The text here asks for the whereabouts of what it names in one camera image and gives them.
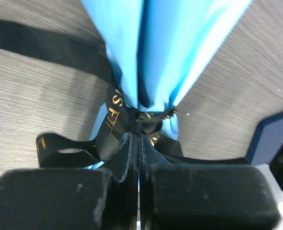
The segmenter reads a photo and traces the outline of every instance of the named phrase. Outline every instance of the black ribbon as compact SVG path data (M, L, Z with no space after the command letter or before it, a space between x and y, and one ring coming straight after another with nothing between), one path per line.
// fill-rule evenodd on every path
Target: black ribbon
M180 143L160 133L162 120L171 118L176 109L162 113L141 113L127 107L121 90L114 78L110 77L109 62L98 54L91 42L85 43L66 34L0 20L0 49L79 69L110 82L106 93L107 115L96 138L74 141L56 133L39 135L36 145L39 166L42 168L82 168L107 161L121 148L121 139L126 132L147 135L154 148L172 163L245 163L243 159L204 162L183 157ZM139 86L143 86L141 79L138 77ZM150 106L145 97L145 90L139 89L139 100L143 105Z
M147 135L152 145L162 154L183 156L180 143L160 133L162 120L171 118L176 109L146 113L129 108L114 78L111 79L106 93L107 115L96 138L73 141L55 133L39 135L36 144L40 167L81 168L107 161L121 147L123 135L129 132Z

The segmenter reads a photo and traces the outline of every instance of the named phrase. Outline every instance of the gray wooden floor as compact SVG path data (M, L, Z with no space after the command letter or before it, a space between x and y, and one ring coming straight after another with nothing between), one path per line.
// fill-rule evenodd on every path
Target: gray wooden floor
M99 39L79 0L50 2L0 0L0 18ZM42 131L88 139L106 89L96 76L0 50L0 175L37 167ZM179 139L189 157L243 156L257 123L280 111L283 0L255 0L179 106Z

